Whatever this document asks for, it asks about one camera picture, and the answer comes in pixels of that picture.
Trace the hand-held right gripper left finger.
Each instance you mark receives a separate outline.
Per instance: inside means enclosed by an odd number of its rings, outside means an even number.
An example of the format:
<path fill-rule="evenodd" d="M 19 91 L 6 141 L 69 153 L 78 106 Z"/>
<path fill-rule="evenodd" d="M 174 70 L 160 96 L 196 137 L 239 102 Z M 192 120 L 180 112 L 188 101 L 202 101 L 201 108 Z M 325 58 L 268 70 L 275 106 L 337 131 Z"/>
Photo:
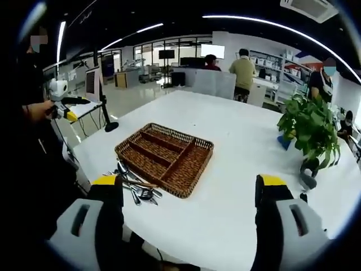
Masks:
<path fill-rule="evenodd" d="M 122 179 L 102 176 L 59 216 L 47 245 L 60 270 L 121 270 L 123 206 Z"/>

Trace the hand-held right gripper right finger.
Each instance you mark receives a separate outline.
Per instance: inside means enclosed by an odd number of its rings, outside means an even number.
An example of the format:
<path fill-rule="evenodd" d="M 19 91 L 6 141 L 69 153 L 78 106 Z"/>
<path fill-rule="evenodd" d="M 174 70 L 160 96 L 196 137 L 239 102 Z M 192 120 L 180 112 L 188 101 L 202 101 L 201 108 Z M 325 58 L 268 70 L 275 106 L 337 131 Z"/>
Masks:
<path fill-rule="evenodd" d="M 256 270 L 305 270 L 329 245 L 307 195 L 294 198 L 281 178 L 257 175 L 255 208 Z"/>

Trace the person's left hand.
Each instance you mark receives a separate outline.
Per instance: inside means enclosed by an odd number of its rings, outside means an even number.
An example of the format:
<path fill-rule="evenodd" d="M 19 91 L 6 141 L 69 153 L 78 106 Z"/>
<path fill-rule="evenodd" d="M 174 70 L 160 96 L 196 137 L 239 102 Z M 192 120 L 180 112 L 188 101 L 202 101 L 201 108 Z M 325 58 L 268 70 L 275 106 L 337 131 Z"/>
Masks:
<path fill-rule="evenodd" d="M 44 109 L 44 117 L 51 120 L 56 115 L 57 106 L 55 103 L 51 100 L 47 100 L 43 103 L 43 109 Z"/>

